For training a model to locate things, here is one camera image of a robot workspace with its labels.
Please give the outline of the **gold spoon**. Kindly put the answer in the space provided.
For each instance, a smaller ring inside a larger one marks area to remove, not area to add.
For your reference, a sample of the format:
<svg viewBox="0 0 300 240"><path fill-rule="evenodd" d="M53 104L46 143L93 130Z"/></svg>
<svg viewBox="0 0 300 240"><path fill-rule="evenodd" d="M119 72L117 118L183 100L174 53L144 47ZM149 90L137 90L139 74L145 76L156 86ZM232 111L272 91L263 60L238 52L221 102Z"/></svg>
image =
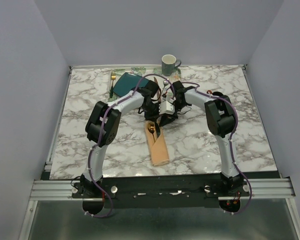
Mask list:
<svg viewBox="0 0 300 240"><path fill-rule="evenodd" d="M152 134L153 141L156 142L156 136L155 136L156 129L154 123L151 122L148 123L148 131Z"/></svg>

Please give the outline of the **orange cloth napkin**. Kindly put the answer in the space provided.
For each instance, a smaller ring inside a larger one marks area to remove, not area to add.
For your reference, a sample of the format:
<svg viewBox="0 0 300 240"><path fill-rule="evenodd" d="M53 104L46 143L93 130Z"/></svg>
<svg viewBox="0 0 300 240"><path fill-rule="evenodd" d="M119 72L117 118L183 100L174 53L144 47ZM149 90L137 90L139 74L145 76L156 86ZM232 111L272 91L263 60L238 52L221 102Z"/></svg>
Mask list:
<svg viewBox="0 0 300 240"><path fill-rule="evenodd" d="M153 166L162 166L170 162L167 145L165 142L164 134L156 142L153 141L152 134L148 131L148 123L154 123L152 121L146 121L145 123L145 135L147 139L150 158Z"/></svg>

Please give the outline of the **silver table knife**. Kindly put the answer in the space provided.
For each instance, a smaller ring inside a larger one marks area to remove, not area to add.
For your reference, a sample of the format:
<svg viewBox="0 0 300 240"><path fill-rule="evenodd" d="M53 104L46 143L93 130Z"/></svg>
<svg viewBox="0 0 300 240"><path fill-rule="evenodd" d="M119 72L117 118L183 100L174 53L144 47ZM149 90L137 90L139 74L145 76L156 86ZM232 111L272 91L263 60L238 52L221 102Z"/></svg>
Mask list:
<svg viewBox="0 0 300 240"><path fill-rule="evenodd" d="M155 131L156 131L156 135L157 135L156 139L158 140L160 138L160 136L162 135L162 129L159 126L158 122L155 122Z"/></svg>

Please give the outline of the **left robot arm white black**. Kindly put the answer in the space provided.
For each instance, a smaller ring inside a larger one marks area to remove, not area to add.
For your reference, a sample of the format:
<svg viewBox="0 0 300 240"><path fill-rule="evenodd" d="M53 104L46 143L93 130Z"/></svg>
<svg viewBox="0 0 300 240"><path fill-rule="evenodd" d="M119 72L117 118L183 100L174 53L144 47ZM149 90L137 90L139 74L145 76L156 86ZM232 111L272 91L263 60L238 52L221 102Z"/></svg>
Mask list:
<svg viewBox="0 0 300 240"><path fill-rule="evenodd" d="M158 90L159 85L149 81L144 87L135 87L115 101L96 103L85 127L87 138L92 144L87 170L84 172L88 181L83 191L87 196L94 198L100 193L101 186L97 181L103 176L105 153L116 137L121 117L135 109L142 109L147 121L156 122L160 117L159 104L152 101Z"/></svg>

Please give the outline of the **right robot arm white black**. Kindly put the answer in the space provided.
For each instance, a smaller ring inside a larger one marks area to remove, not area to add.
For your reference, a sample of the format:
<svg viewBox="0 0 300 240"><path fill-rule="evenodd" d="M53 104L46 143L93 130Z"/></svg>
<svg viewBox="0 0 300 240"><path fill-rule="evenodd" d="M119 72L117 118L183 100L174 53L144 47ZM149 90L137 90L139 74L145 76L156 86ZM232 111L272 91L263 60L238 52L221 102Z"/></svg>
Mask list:
<svg viewBox="0 0 300 240"><path fill-rule="evenodd" d="M165 126L178 118L178 112L184 107L195 105L205 111L209 131L215 136L221 157L220 191L231 196L243 183L243 175L236 160L234 143L238 125L238 116L228 96L220 92L203 93L193 86L184 86L184 82L174 82L172 92L173 111L164 110L159 125Z"/></svg>

